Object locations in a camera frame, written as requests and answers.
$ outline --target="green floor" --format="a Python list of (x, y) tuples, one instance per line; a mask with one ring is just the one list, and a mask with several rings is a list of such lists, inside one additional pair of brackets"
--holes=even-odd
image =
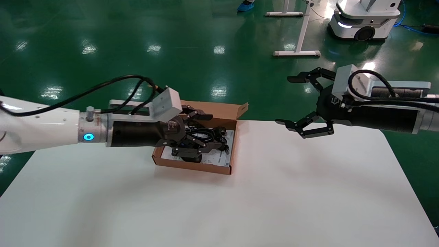
[[(406, 1), (406, 25), (438, 24), (435, 0)], [(169, 85), (186, 100), (249, 102), (247, 120), (297, 120), (313, 111), (317, 92), (285, 78), (318, 66), (355, 64), (390, 80), (430, 81), (439, 93), (437, 37), (397, 27), (384, 44), (338, 41), (326, 32), (328, 20), (312, 13), (303, 50), (320, 50), (322, 57), (273, 58), (274, 50), (294, 50), (302, 19), (264, 17), (282, 9), (283, 0), (256, 0), (252, 11), (237, 14), (239, 2), (3, 0), (0, 88), (7, 96), (51, 105), (136, 73)], [(291, 10), (304, 8), (300, 0), (290, 1)], [(335, 0), (320, 0), (314, 9), (330, 18), (334, 8)], [(115, 84), (69, 107), (106, 108), (110, 99), (125, 99), (134, 85)], [(137, 98), (145, 99), (148, 90)], [(439, 225), (439, 134), (385, 135), (433, 225)], [(31, 155), (3, 157), (0, 194)]]

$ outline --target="black wire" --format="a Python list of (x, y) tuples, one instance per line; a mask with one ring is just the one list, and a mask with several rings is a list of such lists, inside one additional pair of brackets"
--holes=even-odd
[[(368, 73), (368, 74), (372, 74), (372, 75), (376, 76), (381, 82), (384, 83), (384, 85), (387, 87), (387, 89), (389, 90), (389, 93), (392, 97), (391, 98), (370, 97), (370, 96), (362, 95), (359, 92), (357, 92), (352, 85), (352, 80), (353, 80), (354, 76), (356, 76), (357, 74), (360, 74), (360, 73)], [(366, 99), (366, 100), (415, 101), (415, 102), (426, 102), (426, 103), (439, 103), (439, 99), (437, 99), (437, 98), (396, 97), (395, 90), (389, 84), (389, 82), (379, 73), (372, 71), (372, 70), (368, 70), (368, 69), (360, 69), (360, 70), (353, 72), (348, 78), (348, 87), (354, 95), (356, 95), (359, 98)]]
[(354, 71), (348, 78), (348, 86), (349, 89), (352, 91), (353, 94), (355, 94), (357, 97), (363, 98), (363, 99), (367, 99), (367, 100), (374, 100), (376, 99), (375, 97), (369, 97), (369, 96), (365, 96), (360, 94), (359, 92), (357, 92), (353, 85), (352, 85), (352, 80), (354, 79), (354, 76), (356, 76), (357, 74), (360, 73), (368, 73), (368, 74), (372, 74), (374, 76), (376, 76), (380, 81), (382, 81), (384, 83), (384, 85), (387, 87), (387, 89), (389, 90), (390, 95), (395, 98), (396, 94), (395, 94), (395, 90), (393, 90), (393, 87), (390, 86), (390, 83), (380, 74), (378, 74), (375, 71), (372, 70), (368, 70), (368, 69), (359, 69), (357, 71)]
[(408, 26), (408, 27), (424, 27), (424, 25), (418, 25), (418, 26), (410, 26), (410, 25), (403, 25), (403, 24), (399, 24), (399, 26)]
[[(359, 74), (359, 73), (368, 73), (368, 74), (372, 74), (374, 76), (376, 76), (381, 82), (384, 83), (384, 85), (388, 88), (390, 95), (392, 96), (392, 98), (379, 98), (379, 97), (368, 97), (365, 95), (362, 95), (360, 93), (358, 93), (352, 86), (352, 80), (354, 78), (355, 75)], [(362, 106), (362, 105), (397, 105), (397, 106), (409, 106), (409, 107), (415, 107), (415, 108), (419, 108), (419, 109), (425, 109), (425, 110), (429, 110), (429, 111), (433, 111), (433, 112), (437, 112), (439, 113), (439, 107), (434, 106), (434, 105), (428, 105), (428, 104), (423, 104), (423, 103), (418, 103), (418, 102), (427, 102), (427, 103), (437, 103), (438, 100), (434, 99), (434, 98), (396, 98), (396, 94), (395, 91), (393, 90), (393, 87), (390, 85), (390, 83), (379, 73), (375, 72), (375, 71), (371, 71), (368, 69), (360, 69), (357, 70), (355, 72), (353, 72), (348, 79), (348, 86), (349, 89), (351, 90), (351, 92), (362, 98), (362, 99), (366, 99), (369, 101), (354, 101), (352, 102), (350, 105), (351, 106)]]
[(125, 102), (123, 102), (121, 105), (119, 105), (116, 108), (113, 109), (105, 109), (102, 110), (101, 113), (115, 113), (119, 110), (121, 110), (124, 106), (126, 106), (128, 104), (128, 102), (134, 97), (134, 95), (136, 95), (137, 90), (139, 89), (140, 85), (144, 82), (143, 79), (140, 79), (139, 82), (137, 83), (136, 87), (133, 89), (133, 92), (131, 93), (131, 95), (125, 100)]
[(6, 109), (5, 107), (3, 107), (3, 102), (2, 101), (0, 101), (0, 109), (2, 111), (6, 112), (7, 114), (11, 115), (11, 116), (33, 116), (33, 115), (37, 115), (37, 114), (41, 114), (41, 113), (45, 113), (45, 112), (51, 111), (51, 110), (56, 109), (56, 108), (60, 108), (62, 106), (65, 106), (68, 103), (71, 103), (71, 102), (73, 102), (73, 101), (75, 101), (75, 100), (77, 100), (77, 99), (79, 99), (79, 98), (81, 98), (81, 97), (83, 97), (83, 96), (85, 96), (87, 94), (90, 94), (90, 93), (92, 93), (92, 92), (94, 92), (94, 91), (96, 91), (98, 89), (101, 89), (101, 88), (103, 88), (105, 86), (111, 85), (111, 84), (113, 84), (115, 82), (118, 82), (118, 81), (122, 81), (122, 80), (126, 80), (126, 79), (131, 79), (131, 78), (137, 78), (137, 79), (144, 80), (144, 81), (146, 81), (148, 84), (150, 84), (152, 86), (153, 93), (151, 94), (151, 97), (148, 99), (148, 100), (152, 100), (152, 98), (155, 95), (156, 86), (155, 86), (154, 82), (150, 78), (144, 77), (144, 76), (139, 76), (139, 75), (126, 75), (126, 76), (119, 76), (119, 77), (116, 77), (116, 78), (111, 79), (109, 81), (106, 81), (106, 82), (103, 82), (101, 84), (98, 84), (98, 85), (92, 87), (91, 89), (81, 93), (81, 94), (77, 94), (77, 95), (72, 96), (72, 97), (70, 97), (70, 98), (68, 98), (66, 100), (63, 100), (63, 101), (61, 101), (61, 102), (59, 102), (57, 104), (48, 106), (48, 107), (43, 108), (43, 109), (38, 109), (38, 110), (35, 110), (35, 111), (30, 111), (30, 112), (15, 113), (15, 112), (12, 112), (12, 111)]
[(425, 109), (429, 111), (433, 111), (439, 113), (439, 107), (428, 105), (424, 103), (418, 102), (410, 102), (410, 101), (390, 101), (390, 100), (374, 100), (374, 101), (354, 101), (352, 106), (362, 106), (362, 105), (398, 105), (398, 106), (410, 106), (420, 109)]

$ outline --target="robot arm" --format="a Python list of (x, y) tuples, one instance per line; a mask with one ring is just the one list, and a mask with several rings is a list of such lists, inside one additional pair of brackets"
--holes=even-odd
[[(333, 124), (362, 126), (380, 130), (417, 134), (419, 130), (439, 131), (439, 95), (429, 94), (430, 82), (373, 80), (354, 65), (337, 72), (316, 68), (297, 76), (288, 76), (291, 83), (311, 83), (319, 92), (317, 109), (297, 122), (277, 119), (290, 131), (303, 138), (334, 134)], [(318, 77), (334, 81), (323, 88)], [(324, 128), (304, 130), (310, 123), (323, 119)]]
[[(48, 107), (4, 96), (0, 96), (0, 101), (4, 108), (15, 113)], [(166, 88), (151, 102), (144, 106), (142, 104), (111, 100), (111, 108), (120, 108), (113, 113), (103, 113), (91, 106), (87, 107), (86, 112), (55, 108), (31, 116), (12, 116), (0, 110), (0, 154), (79, 142), (105, 142), (107, 147), (171, 146), (175, 156), (192, 162), (199, 162), (200, 154), (212, 149), (227, 151), (225, 143), (215, 140), (202, 142), (186, 133), (188, 121), (211, 120), (213, 115), (181, 105), (178, 92), (172, 88)], [(126, 110), (139, 106), (140, 110), (135, 115), (130, 115), (131, 110)]]

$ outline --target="cardboard box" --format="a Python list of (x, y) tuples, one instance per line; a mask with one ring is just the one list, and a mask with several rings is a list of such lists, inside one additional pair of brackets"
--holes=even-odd
[(239, 133), (236, 129), (237, 119), (244, 114), (248, 109), (248, 103), (243, 105), (233, 105), (214, 102), (195, 102), (195, 101), (181, 101), (182, 105), (190, 105), (195, 109), (201, 109), (205, 113), (213, 114), (213, 119), (210, 121), (199, 121), (207, 128), (215, 128), (217, 126), (223, 126), (228, 130), (234, 130), (233, 147), (229, 152), (232, 152), (229, 167), (220, 167), (212, 164), (205, 163), (193, 163), (180, 160), (167, 160), (162, 159), (162, 152), (164, 147), (158, 147), (154, 149), (152, 153), (152, 159), (158, 166), (183, 168), (196, 171), (206, 171), (212, 173), (219, 173), (230, 175), (232, 174), (233, 167), (235, 166), (234, 157), (237, 153), (236, 149), (239, 142)]

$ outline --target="white metal stand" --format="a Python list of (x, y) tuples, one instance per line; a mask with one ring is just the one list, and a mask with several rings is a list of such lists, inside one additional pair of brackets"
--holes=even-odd
[(288, 12), (288, 4), (290, 0), (284, 0), (284, 9), (282, 12), (267, 12), (265, 16), (285, 16), (285, 17), (302, 17), (302, 12)]
[(303, 39), (305, 38), (306, 28), (309, 22), (309, 13), (314, 3), (306, 1), (306, 10), (303, 18), (302, 28), (300, 29), (299, 41), (297, 42), (295, 51), (275, 51), (273, 56), (317, 56), (320, 57), (320, 51), (302, 51)]

